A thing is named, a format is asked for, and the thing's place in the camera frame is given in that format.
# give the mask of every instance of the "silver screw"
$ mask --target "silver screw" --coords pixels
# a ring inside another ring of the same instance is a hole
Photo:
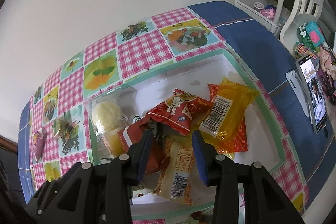
[[[128,159],[129,159],[129,155],[127,155],[127,154],[121,154],[119,156],[119,160],[128,160]]]
[[[217,154],[216,160],[225,160],[225,156],[223,154]]]
[[[89,163],[89,162],[82,164],[83,169],[89,169],[90,167],[91,167],[91,163]]]
[[[254,166],[255,168],[257,168],[257,169],[260,169],[260,168],[263,167],[263,164],[262,164],[261,162],[259,162],[259,161],[255,161],[255,162],[253,163],[253,166]]]

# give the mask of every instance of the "red snack package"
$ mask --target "red snack package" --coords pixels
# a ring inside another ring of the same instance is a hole
[[[192,120],[211,106],[212,103],[203,98],[175,89],[172,97],[151,109],[146,116],[185,136],[190,133]]]
[[[119,139],[122,146],[127,153],[128,148],[138,143],[142,137],[142,133],[145,129],[149,129],[148,122],[150,117],[143,117],[139,121],[126,127],[124,130],[118,132]],[[162,151],[162,148],[158,145],[156,139],[153,139],[151,153],[148,158],[146,166],[146,174],[155,173],[163,168],[166,168],[169,164],[170,157],[166,157]]]
[[[210,101],[213,101],[217,95],[219,85],[208,84],[210,92]],[[222,148],[229,153],[248,151],[245,117],[242,119],[238,128],[238,135],[231,141],[224,142]]]

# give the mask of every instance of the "phone stand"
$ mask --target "phone stand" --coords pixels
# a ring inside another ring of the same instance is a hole
[[[286,78],[294,90],[296,97],[299,99],[303,112],[307,117],[310,116],[310,122],[312,124],[311,113],[308,107],[308,98],[303,90],[303,84],[300,76],[296,73],[296,70],[291,70],[290,72],[286,73]]]

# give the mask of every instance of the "red patterned package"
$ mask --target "red patterned package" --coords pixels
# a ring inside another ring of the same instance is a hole
[[[211,106],[212,103],[203,98],[175,89],[172,97],[151,109],[146,116],[169,125],[185,136],[190,133],[192,120]]]
[[[219,85],[208,84],[208,87],[210,92],[210,101],[213,101],[217,95]],[[238,135],[233,140],[225,142],[222,146],[222,148],[229,153],[248,151],[245,117],[241,121],[238,131]]]

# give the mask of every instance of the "barcode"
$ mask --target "barcode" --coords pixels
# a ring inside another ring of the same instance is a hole
[[[201,123],[199,130],[216,137],[231,105],[232,100],[217,96],[209,116]]]
[[[187,179],[183,176],[175,176],[170,198],[179,198],[183,195],[184,189],[187,187]]]

